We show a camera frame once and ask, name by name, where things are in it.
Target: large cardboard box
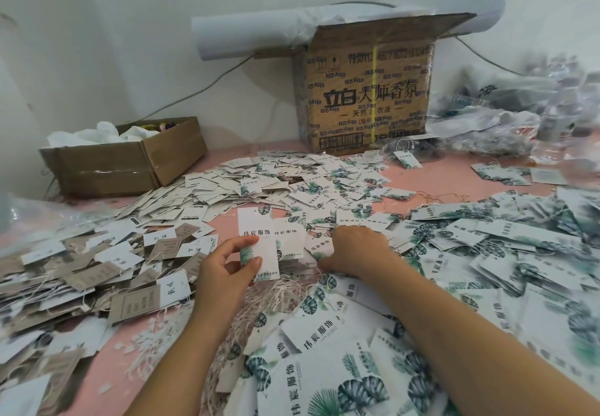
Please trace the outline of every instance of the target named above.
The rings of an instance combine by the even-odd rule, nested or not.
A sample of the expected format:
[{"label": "large cardboard box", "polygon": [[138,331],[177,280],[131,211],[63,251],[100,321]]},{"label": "large cardboard box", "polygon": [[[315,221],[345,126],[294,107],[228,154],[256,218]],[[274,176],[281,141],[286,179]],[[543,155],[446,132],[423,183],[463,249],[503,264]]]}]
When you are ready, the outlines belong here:
[{"label": "large cardboard box", "polygon": [[138,195],[170,184],[206,154],[198,119],[168,118],[117,126],[177,125],[138,142],[40,149],[64,195],[82,198]]},{"label": "large cardboard box", "polygon": [[365,151],[378,139],[424,133],[434,42],[473,17],[319,26],[308,48],[293,56],[301,140],[313,152],[339,156]]}]

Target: forearm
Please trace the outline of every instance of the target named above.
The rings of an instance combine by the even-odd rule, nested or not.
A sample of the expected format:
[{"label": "forearm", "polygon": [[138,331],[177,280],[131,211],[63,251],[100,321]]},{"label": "forearm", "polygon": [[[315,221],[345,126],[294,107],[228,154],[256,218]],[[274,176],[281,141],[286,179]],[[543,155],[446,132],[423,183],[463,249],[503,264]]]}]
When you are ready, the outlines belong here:
[{"label": "forearm", "polygon": [[197,416],[206,374],[218,345],[214,329],[192,315],[125,416]]},{"label": "forearm", "polygon": [[587,392],[398,256],[363,276],[404,324],[463,416],[597,415]]}]

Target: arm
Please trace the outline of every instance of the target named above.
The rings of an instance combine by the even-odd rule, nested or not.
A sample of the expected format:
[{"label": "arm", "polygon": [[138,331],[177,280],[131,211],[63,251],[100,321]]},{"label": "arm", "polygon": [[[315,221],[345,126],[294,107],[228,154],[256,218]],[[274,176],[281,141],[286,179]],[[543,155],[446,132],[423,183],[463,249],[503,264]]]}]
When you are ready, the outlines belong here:
[{"label": "arm", "polygon": [[319,266],[353,274],[377,291],[463,416],[600,414],[594,397],[424,279],[383,235],[340,226],[333,242],[334,254]]},{"label": "arm", "polygon": [[254,258],[240,269],[239,261],[226,264],[226,258],[258,239],[257,236],[228,239],[201,263],[190,321],[125,416],[198,415],[208,369],[247,286],[262,264],[262,258]]}]

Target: hand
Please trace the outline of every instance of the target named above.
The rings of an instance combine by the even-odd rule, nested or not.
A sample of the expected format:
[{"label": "hand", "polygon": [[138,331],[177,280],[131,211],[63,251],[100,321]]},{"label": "hand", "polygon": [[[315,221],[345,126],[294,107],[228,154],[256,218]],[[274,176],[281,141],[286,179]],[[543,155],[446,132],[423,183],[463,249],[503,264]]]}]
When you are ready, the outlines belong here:
[{"label": "hand", "polygon": [[227,335],[233,317],[239,310],[246,288],[254,280],[262,265],[257,256],[242,268],[239,261],[225,261],[234,252],[247,245],[256,244],[258,236],[230,238],[219,245],[202,263],[196,284],[196,302],[191,322],[200,322],[214,329],[219,343]]},{"label": "hand", "polygon": [[387,238],[366,226],[341,225],[332,237],[334,254],[319,261],[324,271],[336,271],[353,276],[363,276],[365,270],[382,260],[392,261]]}]

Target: person's right hand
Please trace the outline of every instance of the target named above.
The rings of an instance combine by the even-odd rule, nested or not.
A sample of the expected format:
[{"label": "person's right hand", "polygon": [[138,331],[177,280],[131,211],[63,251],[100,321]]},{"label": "person's right hand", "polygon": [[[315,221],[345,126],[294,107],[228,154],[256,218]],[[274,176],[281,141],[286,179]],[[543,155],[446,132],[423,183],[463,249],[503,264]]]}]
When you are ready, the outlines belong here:
[{"label": "person's right hand", "polygon": [[323,271],[362,277],[364,271],[382,260],[392,261],[387,238],[366,226],[341,225],[333,234],[334,254],[319,261]]}]

